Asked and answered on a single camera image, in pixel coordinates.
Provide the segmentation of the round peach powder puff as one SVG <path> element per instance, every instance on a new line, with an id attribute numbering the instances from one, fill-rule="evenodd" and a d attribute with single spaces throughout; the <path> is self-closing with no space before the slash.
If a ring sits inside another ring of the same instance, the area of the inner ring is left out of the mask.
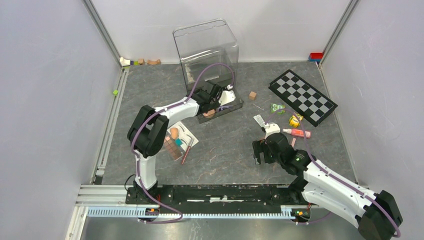
<path id="1" fill-rule="evenodd" d="M 202 115 L 205 118 L 209 119 L 209 118 L 213 118 L 215 116 L 215 113 L 216 113 L 216 111 L 214 109 L 212 109 L 212 110 L 209 110 L 208 112 L 203 113 Z"/>

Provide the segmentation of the purple eyelash curler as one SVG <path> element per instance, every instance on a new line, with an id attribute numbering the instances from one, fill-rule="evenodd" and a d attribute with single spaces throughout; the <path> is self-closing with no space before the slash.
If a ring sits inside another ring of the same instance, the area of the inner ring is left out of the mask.
<path id="1" fill-rule="evenodd" d="M 222 106 L 219 106 L 216 111 L 220 112 L 220 111 L 223 111 L 223 110 L 226 110 L 226 109 L 230 109 L 232 107 L 233 107 L 232 105 L 222 105 Z"/>

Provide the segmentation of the clear acrylic drawer organizer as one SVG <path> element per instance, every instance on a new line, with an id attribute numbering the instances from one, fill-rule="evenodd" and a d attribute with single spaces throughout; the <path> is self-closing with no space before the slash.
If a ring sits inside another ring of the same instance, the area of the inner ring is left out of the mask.
<path id="1" fill-rule="evenodd" d="M 233 85 L 235 100 L 225 106 L 233 106 L 217 112 L 212 118 L 197 115 L 199 123 L 205 123 L 243 107 L 244 101 L 237 92 L 239 45 L 228 23 L 212 19 L 176 28 L 172 32 L 183 72 L 186 91 L 201 88 L 205 82 L 222 87 Z"/>

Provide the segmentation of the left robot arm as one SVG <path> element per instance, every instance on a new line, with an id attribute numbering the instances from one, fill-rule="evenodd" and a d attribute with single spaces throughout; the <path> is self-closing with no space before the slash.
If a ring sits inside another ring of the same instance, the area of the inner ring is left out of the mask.
<path id="1" fill-rule="evenodd" d="M 127 138 L 135 156 L 135 183 L 139 186 L 138 197 L 145 204 L 157 198 L 156 155 L 161 150 L 169 126 L 187 118 L 195 117 L 222 105 L 221 98 L 227 88 L 208 82 L 206 86 L 193 89 L 182 99 L 162 106 L 144 105 L 131 125 Z"/>

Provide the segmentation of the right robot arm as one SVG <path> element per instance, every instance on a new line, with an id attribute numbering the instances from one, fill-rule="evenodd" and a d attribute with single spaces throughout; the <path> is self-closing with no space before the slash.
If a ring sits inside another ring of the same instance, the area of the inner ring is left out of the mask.
<path id="1" fill-rule="evenodd" d="M 252 142 L 256 163 L 277 163 L 295 180 L 289 185 L 289 199 L 327 209 L 357 228 L 366 240 L 400 237 L 402 215 L 392 194 L 377 193 L 332 171 L 306 150 L 295 150 L 283 133 Z"/>

